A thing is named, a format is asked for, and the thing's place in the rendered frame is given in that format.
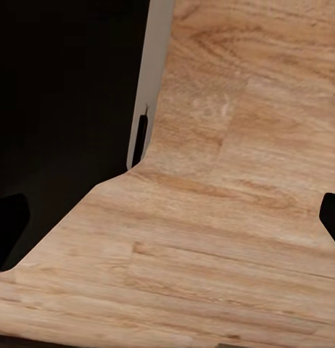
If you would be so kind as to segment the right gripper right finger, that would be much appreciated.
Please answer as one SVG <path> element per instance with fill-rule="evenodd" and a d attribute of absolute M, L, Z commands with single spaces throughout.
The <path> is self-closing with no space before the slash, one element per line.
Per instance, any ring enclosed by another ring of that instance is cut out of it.
<path fill-rule="evenodd" d="M 327 193 L 324 196 L 319 218 L 335 241 L 335 194 Z"/>

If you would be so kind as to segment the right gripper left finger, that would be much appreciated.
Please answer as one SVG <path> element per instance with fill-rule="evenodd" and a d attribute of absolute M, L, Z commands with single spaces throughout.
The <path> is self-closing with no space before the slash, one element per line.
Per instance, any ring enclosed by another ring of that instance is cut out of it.
<path fill-rule="evenodd" d="M 30 221 L 24 193 L 0 199 L 0 269 Z"/>

